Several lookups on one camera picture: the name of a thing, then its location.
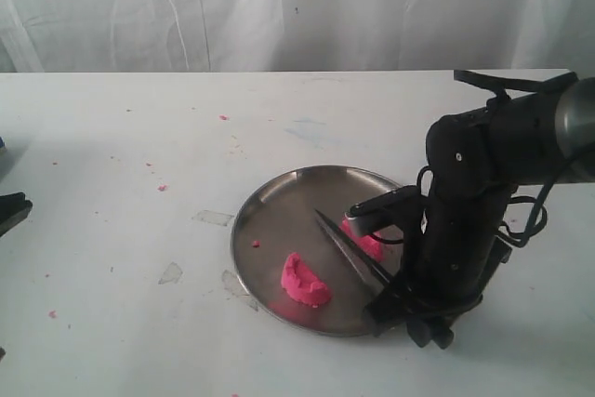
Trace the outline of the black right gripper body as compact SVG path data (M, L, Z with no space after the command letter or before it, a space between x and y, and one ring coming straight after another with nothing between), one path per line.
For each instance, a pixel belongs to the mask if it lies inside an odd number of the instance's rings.
M394 280L396 322L453 320L481 302L509 249L496 241L510 192L474 198L394 194L394 222L403 231Z

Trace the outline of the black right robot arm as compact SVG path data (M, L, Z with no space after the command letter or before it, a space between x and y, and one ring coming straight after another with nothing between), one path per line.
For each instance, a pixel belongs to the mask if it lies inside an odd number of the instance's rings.
M548 221L557 184L594 180L594 82L565 73L545 81L455 71L491 93L480 109L449 114L426 136L430 189L405 186L353 206L351 228L403 235L397 273L364 307L370 332L404 325L415 343L448 347L498 267Z

